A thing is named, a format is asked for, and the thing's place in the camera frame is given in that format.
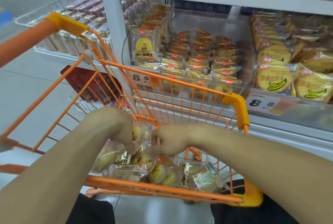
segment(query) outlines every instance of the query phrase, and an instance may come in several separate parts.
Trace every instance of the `floor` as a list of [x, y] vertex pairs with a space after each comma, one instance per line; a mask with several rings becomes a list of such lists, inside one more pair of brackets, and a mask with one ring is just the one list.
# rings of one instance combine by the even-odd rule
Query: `floor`
[[[14, 16], [23, 15], [55, 0], [0, 0], [0, 6], [10, 10]], [[12, 24], [0, 32], [0, 42], [6, 41], [24, 30]], [[48, 62], [40, 58], [32, 49], [0, 69], [0, 133], [19, 117], [50, 85], [60, 76], [65, 65]], [[9, 135], [24, 145], [33, 147], [52, 123], [70, 103], [68, 96], [73, 89], [63, 81], [43, 102]], [[69, 113], [77, 119], [83, 113], [71, 108]], [[69, 129], [77, 122], [65, 116], [61, 121]], [[56, 126], [50, 136], [61, 139], [67, 130]], [[47, 151], [55, 142], [46, 139], [40, 150]], [[13, 163], [30, 165], [39, 154], [19, 148], [0, 153], [0, 164]], [[0, 189], [14, 179], [15, 175], [0, 173]], [[141, 196], [99, 195], [114, 206], [116, 223], [212, 223], [209, 204], [187, 205], [182, 200]]]

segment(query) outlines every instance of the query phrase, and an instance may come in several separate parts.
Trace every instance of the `shopping cart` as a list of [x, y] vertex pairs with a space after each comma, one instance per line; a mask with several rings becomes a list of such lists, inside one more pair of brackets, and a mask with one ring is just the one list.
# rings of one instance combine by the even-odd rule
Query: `shopping cart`
[[[86, 42], [90, 43], [92, 47], [90, 51], [93, 51], [96, 54], [98, 61], [103, 66], [103, 70], [112, 80], [120, 96], [115, 95], [115, 93], [112, 91], [112, 88], [103, 78], [101, 70], [95, 66], [92, 58], [89, 56], [90, 51], [81, 52], [80, 58], [78, 58], [77, 62], [74, 63], [73, 66], [71, 66], [35, 102], [33, 102], [33, 104], [20, 117], [18, 117], [18, 119], [7, 130], [3, 132], [2, 137], [5, 137], [3, 141], [6, 145], [12, 147], [19, 147], [43, 155], [45, 152], [41, 151], [39, 147], [46, 138], [58, 141], [57, 139], [50, 136], [50, 133], [52, 132], [52, 130], [54, 130], [56, 126], [61, 126], [70, 131], [70, 129], [68, 129], [66, 126], [60, 124], [60, 120], [62, 118], [67, 116], [76, 124], [80, 123], [80, 121], [75, 116], [69, 113], [69, 109], [72, 106], [77, 106], [79, 109], [82, 110], [82, 112], [87, 113], [83, 108], [81, 108], [80, 103], [76, 102], [80, 97], [83, 97], [86, 102], [91, 105], [91, 107], [96, 109], [96, 107], [83, 95], [83, 93], [86, 89], [89, 88], [89, 84], [92, 82], [96, 82], [98, 86], [101, 87], [95, 79], [97, 76], [101, 78], [106, 84], [108, 90], [112, 93], [114, 99], [119, 104], [120, 109], [122, 108], [123, 104], [127, 104], [130, 111], [134, 114], [134, 117], [145, 118], [156, 127], [168, 123], [207, 122], [221, 126], [223, 125], [226, 129], [238, 130], [239, 132], [244, 132], [245, 134], [248, 134], [248, 126], [250, 123], [245, 106], [245, 101], [241, 96], [234, 93], [227, 94], [218, 92], [200, 85], [182, 82], [180, 80], [177, 80], [177, 78], [169, 78], [152, 72], [133, 68], [131, 66], [120, 65], [116, 61], [109, 47], [103, 42], [98, 33], [96, 33], [94, 30], [90, 29], [84, 24], [76, 22], [57, 13], [51, 13], [47, 18], [45, 18], [43, 22], [41, 22], [41, 24], [30, 28], [29, 30], [0, 45], [0, 67], [4, 66], [14, 58], [18, 57], [27, 49], [38, 44], [40, 41], [42, 41], [52, 33], [58, 32], [61, 29], [64, 29], [75, 36], [80, 36]], [[102, 46], [110, 54], [112, 62], [103, 60], [95, 43], [90, 41], [88, 38], [81, 36], [81, 33], [86, 30], [89, 30], [98, 37]], [[94, 74], [83, 87], [83, 89], [72, 99], [70, 104], [60, 114], [57, 120], [51, 125], [49, 130], [47, 130], [47, 132], [38, 141], [38, 143], [34, 147], [28, 147], [20, 144], [17, 141], [6, 138], [83, 60], [90, 62], [90, 64], [94, 67]], [[117, 83], [114, 81], [113, 77], [111, 77], [112, 75], [115, 76], [115, 68], [119, 69], [125, 80], [125, 83], [122, 83], [122, 87], [118, 86]], [[168, 83], [168, 88], [164, 88], [165, 83]], [[174, 95], [175, 87], [177, 87], [177, 90], [179, 92], [179, 95], [177, 97], [176, 95]], [[194, 93], [197, 92], [203, 94], [201, 101], [194, 99]], [[206, 102], [205, 97], [207, 96], [211, 97], [211, 103]], [[226, 119], [221, 116], [221, 113], [223, 112], [226, 104], [233, 106], [235, 110], [235, 114], [230, 119]], [[179, 154], [177, 156], [177, 160], [196, 159], [205, 161], [207, 160], [208, 156], [208, 154], [191, 147], [187, 149], [184, 153]], [[88, 193], [90, 194], [108, 193], [120, 195], [125, 194], [141, 196], [160, 196], [191, 200], [195, 202], [206, 201], [210, 203], [226, 203], [233, 206], [247, 207], [259, 206], [261, 204], [263, 196], [256, 187], [254, 187], [246, 179], [244, 179], [244, 195], [234, 193], [233, 190], [235, 187], [233, 187], [232, 179], [233, 176], [235, 176], [237, 173], [230, 167], [224, 165], [219, 160], [216, 160], [214, 165], [216, 166], [220, 174], [224, 174], [223, 178], [230, 181], [230, 193], [228, 195], [205, 193], [201, 191], [166, 187], [142, 182], [131, 182], [93, 175], [87, 176], [84, 185], [93, 188], [88, 191]], [[26, 168], [26, 166], [21, 165], [5, 164], [0, 165], [0, 172], [20, 174]]]

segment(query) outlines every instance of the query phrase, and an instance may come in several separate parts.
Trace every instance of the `shopping cart handle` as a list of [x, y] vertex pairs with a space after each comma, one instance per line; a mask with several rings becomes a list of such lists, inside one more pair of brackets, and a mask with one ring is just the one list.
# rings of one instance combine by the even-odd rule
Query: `shopping cart handle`
[[7, 40], [0, 45], [0, 68], [58, 31], [57, 26], [52, 21], [44, 20], [40, 24]]

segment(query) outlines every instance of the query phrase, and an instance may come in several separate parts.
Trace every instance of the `left arm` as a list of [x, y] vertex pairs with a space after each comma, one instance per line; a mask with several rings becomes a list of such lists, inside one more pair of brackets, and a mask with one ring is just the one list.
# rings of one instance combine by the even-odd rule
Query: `left arm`
[[0, 223], [64, 224], [109, 138], [133, 152], [132, 117], [117, 108], [89, 113], [69, 134], [0, 191]]

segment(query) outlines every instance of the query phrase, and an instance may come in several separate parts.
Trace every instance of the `right arm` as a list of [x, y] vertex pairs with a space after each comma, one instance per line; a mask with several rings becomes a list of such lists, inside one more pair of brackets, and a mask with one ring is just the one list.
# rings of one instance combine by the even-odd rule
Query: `right arm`
[[261, 137], [211, 124], [169, 125], [154, 130], [157, 153], [193, 146], [229, 165], [281, 205], [299, 223], [331, 223], [333, 162]]

